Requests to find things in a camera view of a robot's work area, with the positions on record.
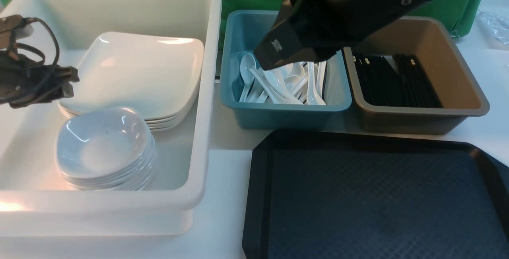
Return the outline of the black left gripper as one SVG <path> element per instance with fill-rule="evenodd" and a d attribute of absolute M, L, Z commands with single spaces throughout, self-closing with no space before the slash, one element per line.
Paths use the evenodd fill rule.
<path fill-rule="evenodd" d="M 1 51 L 1 104 L 19 109 L 74 96 L 72 83 L 80 81 L 78 69 L 60 66 L 57 62 L 45 65 L 43 52 L 35 48 L 27 48 L 26 51 L 36 54 L 41 60 L 34 61 L 7 49 Z"/>

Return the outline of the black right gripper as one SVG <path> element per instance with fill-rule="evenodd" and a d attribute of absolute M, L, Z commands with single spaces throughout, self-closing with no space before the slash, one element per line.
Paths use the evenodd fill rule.
<path fill-rule="evenodd" d="M 284 0 L 254 50 L 262 69 L 329 59 L 422 4 L 422 0 Z"/>

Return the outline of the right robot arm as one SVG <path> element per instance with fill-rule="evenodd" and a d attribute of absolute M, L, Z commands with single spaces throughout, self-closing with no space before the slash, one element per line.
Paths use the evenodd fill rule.
<path fill-rule="evenodd" d="M 431 0 L 284 0 L 253 51 L 262 69 L 322 62 Z"/>

